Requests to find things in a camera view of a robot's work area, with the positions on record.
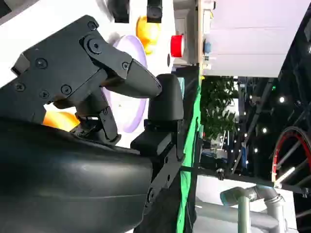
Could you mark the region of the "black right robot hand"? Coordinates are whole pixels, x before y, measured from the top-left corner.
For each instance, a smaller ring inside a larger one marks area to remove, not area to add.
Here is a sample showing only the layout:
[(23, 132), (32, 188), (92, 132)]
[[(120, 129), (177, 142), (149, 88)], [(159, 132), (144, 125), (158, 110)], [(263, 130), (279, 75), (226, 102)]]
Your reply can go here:
[[(3, 233), (124, 233), (182, 165), (177, 77), (154, 76), (97, 28), (85, 15), (25, 50), (0, 89)], [(130, 148), (103, 87), (149, 100)]]

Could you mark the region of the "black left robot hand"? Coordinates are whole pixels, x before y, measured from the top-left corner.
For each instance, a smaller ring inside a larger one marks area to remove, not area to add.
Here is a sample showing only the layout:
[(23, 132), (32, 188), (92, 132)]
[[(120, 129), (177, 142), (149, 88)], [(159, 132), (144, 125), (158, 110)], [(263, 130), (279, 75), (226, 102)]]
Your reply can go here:
[[(129, 0), (109, 0), (108, 8), (116, 23), (129, 23)], [(163, 15), (162, 0), (147, 0), (146, 10), (148, 23), (161, 23)]]

